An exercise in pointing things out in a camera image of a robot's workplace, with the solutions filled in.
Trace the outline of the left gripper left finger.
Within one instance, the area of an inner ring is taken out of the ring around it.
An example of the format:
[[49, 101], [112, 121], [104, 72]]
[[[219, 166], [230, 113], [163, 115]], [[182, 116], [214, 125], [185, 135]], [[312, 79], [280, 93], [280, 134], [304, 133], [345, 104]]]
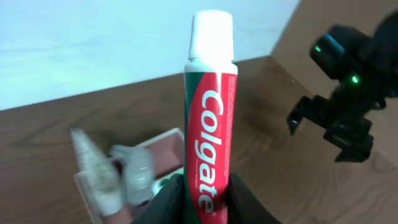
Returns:
[[183, 223], [183, 175], [174, 174], [131, 224]]

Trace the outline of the Colgate toothpaste tube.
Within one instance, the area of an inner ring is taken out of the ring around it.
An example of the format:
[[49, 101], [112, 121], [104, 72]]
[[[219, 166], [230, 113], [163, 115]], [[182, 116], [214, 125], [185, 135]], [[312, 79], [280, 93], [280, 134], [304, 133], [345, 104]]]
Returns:
[[184, 223], [227, 223], [226, 195], [238, 68], [233, 18], [220, 10], [192, 19], [184, 66]]

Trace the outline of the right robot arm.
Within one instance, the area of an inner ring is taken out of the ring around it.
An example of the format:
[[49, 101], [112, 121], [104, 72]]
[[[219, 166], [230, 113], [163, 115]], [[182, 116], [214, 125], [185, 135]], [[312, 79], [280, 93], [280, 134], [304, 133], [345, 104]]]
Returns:
[[325, 129], [324, 139], [341, 149], [336, 162], [364, 162], [371, 154], [372, 122], [364, 116], [383, 110], [397, 97], [397, 13], [388, 15], [368, 36], [354, 27], [333, 25], [309, 52], [339, 85], [326, 99], [301, 97], [287, 118], [290, 133], [307, 118]]

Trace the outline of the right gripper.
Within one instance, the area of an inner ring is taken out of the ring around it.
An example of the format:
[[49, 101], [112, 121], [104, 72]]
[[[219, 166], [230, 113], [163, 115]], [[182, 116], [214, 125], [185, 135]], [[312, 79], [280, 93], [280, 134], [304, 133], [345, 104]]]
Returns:
[[376, 91], [338, 91], [329, 99], [301, 97], [287, 117], [293, 136], [303, 118], [323, 127], [323, 138], [341, 149], [335, 162], [364, 162], [369, 159], [374, 138], [369, 134], [372, 122], [364, 116], [384, 109], [386, 102]]

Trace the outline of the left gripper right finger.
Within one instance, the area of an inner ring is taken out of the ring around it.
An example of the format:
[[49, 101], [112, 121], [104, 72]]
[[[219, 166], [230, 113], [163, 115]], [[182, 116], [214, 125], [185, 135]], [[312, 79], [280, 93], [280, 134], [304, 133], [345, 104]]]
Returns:
[[236, 175], [229, 175], [228, 224], [281, 224]]

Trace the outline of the blue pump soap bottle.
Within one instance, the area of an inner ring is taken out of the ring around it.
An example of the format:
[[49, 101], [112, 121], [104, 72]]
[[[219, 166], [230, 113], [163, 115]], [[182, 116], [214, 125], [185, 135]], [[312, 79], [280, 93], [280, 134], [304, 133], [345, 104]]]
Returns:
[[150, 150], [144, 147], [115, 145], [110, 154], [123, 165], [122, 178], [127, 203], [139, 206], [154, 197], [152, 184], [155, 166]]

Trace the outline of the white Pantene tube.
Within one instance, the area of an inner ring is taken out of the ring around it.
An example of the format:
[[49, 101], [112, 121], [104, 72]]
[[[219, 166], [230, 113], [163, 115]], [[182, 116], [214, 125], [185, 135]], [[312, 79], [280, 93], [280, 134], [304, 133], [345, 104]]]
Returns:
[[79, 171], [103, 216], [114, 215], [122, 209], [119, 174], [104, 152], [81, 129], [70, 131]]

